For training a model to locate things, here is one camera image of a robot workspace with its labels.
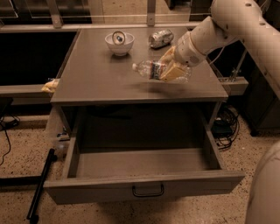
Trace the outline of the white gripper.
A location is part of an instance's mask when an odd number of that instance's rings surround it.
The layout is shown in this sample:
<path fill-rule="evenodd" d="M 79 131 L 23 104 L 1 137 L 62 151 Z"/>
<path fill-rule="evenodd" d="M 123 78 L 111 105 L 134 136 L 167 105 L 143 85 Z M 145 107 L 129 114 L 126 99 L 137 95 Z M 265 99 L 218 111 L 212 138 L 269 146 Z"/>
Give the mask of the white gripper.
<path fill-rule="evenodd" d="M 187 31 L 179 38 L 176 46 L 170 47 L 159 60 L 161 63 L 169 64 L 161 73 L 160 80 L 186 82 L 188 67 L 196 67 L 207 56 L 203 49 L 203 40 L 203 35 L 196 34 L 194 31 Z"/>

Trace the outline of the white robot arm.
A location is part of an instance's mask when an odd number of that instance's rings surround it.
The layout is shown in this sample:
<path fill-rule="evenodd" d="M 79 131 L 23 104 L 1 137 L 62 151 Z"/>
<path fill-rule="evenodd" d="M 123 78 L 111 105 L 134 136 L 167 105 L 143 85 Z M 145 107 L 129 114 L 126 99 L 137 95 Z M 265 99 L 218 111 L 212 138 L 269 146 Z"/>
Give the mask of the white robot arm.
<path fill-rule="evenodd" d="M 211 15 L 186 32 L 163 60 L 197 66 L 211 51 L 240 40 L 274 93 L 280 94 L 280 33 L 254 0 L 213 0 Z M 280 141 L 260 159 L 245 224 L 280 224 Z"/>

